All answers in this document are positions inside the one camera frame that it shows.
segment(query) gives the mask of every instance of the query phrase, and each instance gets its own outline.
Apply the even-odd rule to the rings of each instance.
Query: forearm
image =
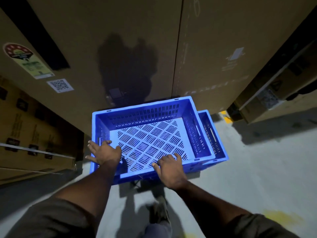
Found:
[[[214,236],[235,217],[250,213],[209,194],[189,181],[177,189],[176,193],[183,199],[206,237]]]
[[[54,196],[70,201],[85,209],[95,217],[98,227],[104,213],[116,164],[105,162],[95,172],[58,191]]]

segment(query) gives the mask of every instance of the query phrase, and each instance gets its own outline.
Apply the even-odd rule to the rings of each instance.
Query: gray sleeve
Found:
[[[6,238],[95,237],[92,221],[81,207],[51,197],[31,206]]]
[[[231,236],[241,238],[299,238],[261,214],[236,217],[228,224],[226,230]]]

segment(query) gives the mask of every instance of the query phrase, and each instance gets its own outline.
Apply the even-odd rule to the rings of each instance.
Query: gray pants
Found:
[[[172,227],[170,224],[163,220],[160,224],[149,224],[145,228],[145,234],[142,238],[171,238]]]

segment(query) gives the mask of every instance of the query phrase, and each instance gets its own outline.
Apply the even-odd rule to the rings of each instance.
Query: hand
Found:
[[[177,160],[172,155],[167,155],[160,158],[157,164],[153,163],[152,166],[167,188],[177,190],[187,184],[187,177],[183,170],[182,158],[177,153],[174,155]]]
[[[96,144],[93,141],[88,141],[88,148],[93,153],[95,157],[86,156],[85,158],[95,162],[99,165],[104,164],[105,162],[110,161],[111,164],[117,165],[121,159],[121,148],[117,146],[116,148],[112,148],[109,144],[111,144],[111,140],[105,140],[102,142],[101,146]]]

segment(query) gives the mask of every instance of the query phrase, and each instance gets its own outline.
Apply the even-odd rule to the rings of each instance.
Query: leg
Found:
[[[150,211],[150,223],[143,238],[171,238],[172,226],[167,212],[167,206],[163,196],[158,198]]]

